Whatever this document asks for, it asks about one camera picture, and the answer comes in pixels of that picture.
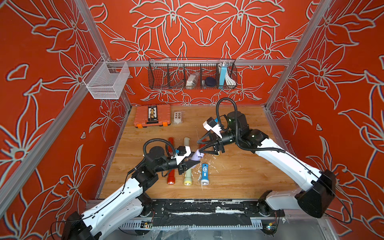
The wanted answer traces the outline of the purple flashlight front row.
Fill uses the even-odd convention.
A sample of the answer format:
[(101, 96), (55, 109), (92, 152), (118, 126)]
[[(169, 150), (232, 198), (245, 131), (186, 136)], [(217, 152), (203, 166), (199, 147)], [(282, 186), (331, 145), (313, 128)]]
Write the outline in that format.
[(196, 152), (192, 155), (190, 160), (195, 162), (200, 162), (204, 157), (204, 155), (205, 155), (204, 153), (201, 153), (199, 150), (196, 150)]

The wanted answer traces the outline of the green flashlight front row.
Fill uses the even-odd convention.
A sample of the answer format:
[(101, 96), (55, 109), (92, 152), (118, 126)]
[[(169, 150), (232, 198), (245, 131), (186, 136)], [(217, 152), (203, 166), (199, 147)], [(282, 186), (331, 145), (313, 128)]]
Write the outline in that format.
[(185, 186), (191, 186), (192, 183), (193, 183), (193, 180), (192, 180), (192, 170), (191, 170), (191, 169), (188, 169), (188, 170), (185, 172), (184, 185), (185, 185)]

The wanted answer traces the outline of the cream flashlight back row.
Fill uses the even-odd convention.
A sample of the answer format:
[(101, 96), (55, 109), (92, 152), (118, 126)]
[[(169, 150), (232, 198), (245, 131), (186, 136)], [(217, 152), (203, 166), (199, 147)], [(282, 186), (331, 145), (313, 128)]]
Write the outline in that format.
[(184, 146), (189, 147), (190, 146), (190, 138), (184, 137)]

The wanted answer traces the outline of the red flashlight front row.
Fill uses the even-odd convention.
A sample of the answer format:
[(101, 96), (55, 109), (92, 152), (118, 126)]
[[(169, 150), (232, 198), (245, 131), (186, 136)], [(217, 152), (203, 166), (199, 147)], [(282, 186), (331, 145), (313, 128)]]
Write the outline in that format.
[(167, 184), (168, 185), (174, 185), (176, 182), (176, 179), (175, 179), (175, 170), (171, 170), (168, 174), (168, 178), (167, 178)]

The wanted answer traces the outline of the blue flashlight front row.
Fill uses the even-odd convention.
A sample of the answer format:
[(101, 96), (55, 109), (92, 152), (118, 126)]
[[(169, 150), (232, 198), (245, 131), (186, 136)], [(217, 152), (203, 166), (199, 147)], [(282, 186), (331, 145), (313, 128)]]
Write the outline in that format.
[(201, 177), (201, 185), (207, 186), (209, 185), (209, 165), (202, 164), (202, 177)]

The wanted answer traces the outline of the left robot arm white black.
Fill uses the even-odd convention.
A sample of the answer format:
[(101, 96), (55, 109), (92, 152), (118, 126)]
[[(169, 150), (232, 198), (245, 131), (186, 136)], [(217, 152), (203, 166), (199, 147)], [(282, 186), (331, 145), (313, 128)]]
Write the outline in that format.
[(175, 148), (159, 138), (145, 142), (143, 154), (118, 190), (82, 214), (74, 212), (68, 217), (63, 240), (104, 240), (127, 221), (151, 213), (153, 200), (146, 191), (157, 182), (159, 173), (177, 170), (181, 175), (198, 164), (189, 146)]

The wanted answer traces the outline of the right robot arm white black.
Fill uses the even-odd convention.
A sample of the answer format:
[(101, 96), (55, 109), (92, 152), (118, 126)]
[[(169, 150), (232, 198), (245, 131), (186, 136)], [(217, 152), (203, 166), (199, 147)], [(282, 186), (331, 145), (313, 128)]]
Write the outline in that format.
[(336, 197), (336, 176), (330, 170), (312, 167), (276, 144), (267, 134), (251, 129), (246, 116), (234, 100), (222, 98), (216, 104), (216, 117), (203, 124), (207, 133), (198, 140), (201, 154), (218, 156), (225, 146), (235, 144), (264, 158), (288, 177), (298, 188), (294, 191), (266, 191), (260, 198), (266, 212), (270, 210), (303, 210), (321, 218)]

